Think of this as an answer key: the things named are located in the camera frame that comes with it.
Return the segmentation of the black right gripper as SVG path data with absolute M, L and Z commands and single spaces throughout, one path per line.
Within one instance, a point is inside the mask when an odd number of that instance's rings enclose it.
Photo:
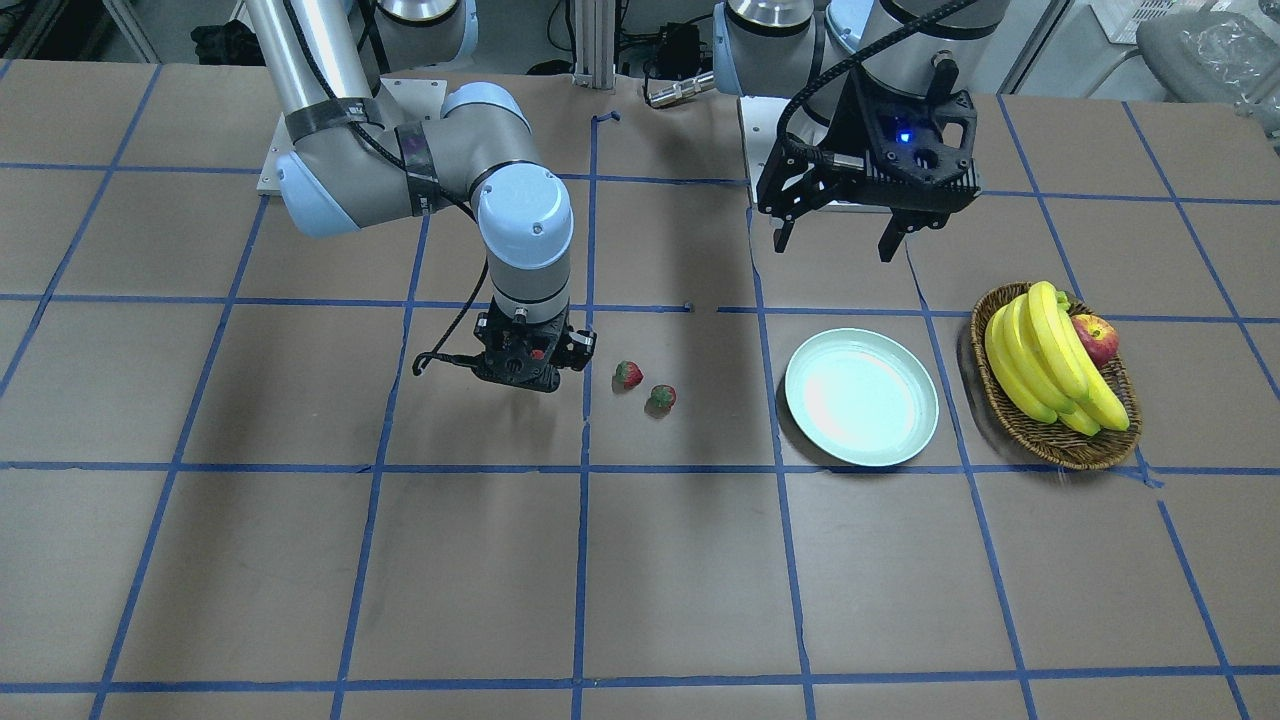
M 500 310 L 480 313 L 474 334 L 483 351 L 474 356 L 424 352 L 412 363 L 412 373 L 421 375 L 431 360 L 463 366 L 480 380 L 522 389 L 550 393 L 561 386 L 561 369 L 581 372 L 596 350 L 596 333 L 576 329 L 563 310 L 543 323 L 527 323 L 507 316 Z M 530 357 L 540 348 L 543 360 Z

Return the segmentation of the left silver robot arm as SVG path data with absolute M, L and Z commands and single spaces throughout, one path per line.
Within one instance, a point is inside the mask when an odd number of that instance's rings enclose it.
M 721 1 L 716 86 L 781 97 L 756 209 L 783 252 L 799 218 L 883 208 L 878 254 L 943 228 L 980 195 L 969 82 L 1006 1 Z

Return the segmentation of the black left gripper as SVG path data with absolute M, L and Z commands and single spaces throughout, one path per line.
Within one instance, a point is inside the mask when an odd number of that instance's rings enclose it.
M 855 202 L 892 210 L 879 237 L 879 260 L 891 263 L 908 234 L 940 229 L 941 215 L 978 197 L 975 133 L 957 70 L 928 70 L 920 95 L 850 70 L 826 136 L 809 143 L 788 132 L 765 161 L 756 206 L 774 222 L 774 252 L 786 251 L 808 211 Z

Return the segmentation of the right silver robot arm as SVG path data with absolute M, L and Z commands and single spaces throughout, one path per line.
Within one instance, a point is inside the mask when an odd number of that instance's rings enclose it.
M 438 113 L 412 114 L 388 85 L 374 88 L 343 1 L 250 1 L 247 9 L 282 102 L 289 140 L 271 173 L 305 234 L 347 234 L 458 208 L 486 247 L 490 307 L 474 329 L 480 354 L 431 360 L 476 378 L 550 393 L 582 370 L 596 337 L 570 315 L 573 209 L 541 164 L 532 128 L 499 85 L 448 92 Z

